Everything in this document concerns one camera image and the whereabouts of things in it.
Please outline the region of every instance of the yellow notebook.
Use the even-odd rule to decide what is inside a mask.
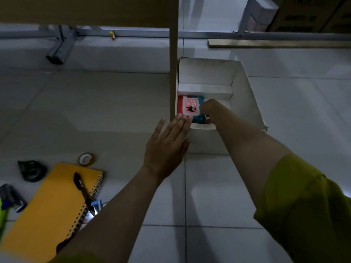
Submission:
[[[58,163],[4,237],[0,249],[30,262],[45,263],[56,255],[56,246],[77,232],[88,211],[73,182],[78,172],[91,197],[95,197],[103,172]]]

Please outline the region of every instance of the spiral notebook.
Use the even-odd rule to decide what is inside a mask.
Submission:
[[[96,197],[102,171],[56,164],[4,237],[0,250],[37,263],[48,262],[56,255],[56,246],[79,231],[88,212],[73,182],[75,172],[80,174],[90,197]]]

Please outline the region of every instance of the clear adhesive tape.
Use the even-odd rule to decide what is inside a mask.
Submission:
[[[95,162],[95,156],[92,153],[83,153],[78,158],[78,163],[82,167],[88,167]]]

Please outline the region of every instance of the sleeve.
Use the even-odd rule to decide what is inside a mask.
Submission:
[[[254,218],[295,262],[351,262],[351,200],[295,154],[283,157]]]
[[[90,253],[77,253],[75,255],[62,255],[57,256],[48,263],[102,263],[98,261],[93,254]]]

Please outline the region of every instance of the person's left hand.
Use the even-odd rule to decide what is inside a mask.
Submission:
[[[166,122],[166,119],[162,118],[147,142],[143,167],[151,170],[159,184],[182,162],[190,145],[190,140],[184,139],[192,120],[192,116],[178,114],[161,134]]]

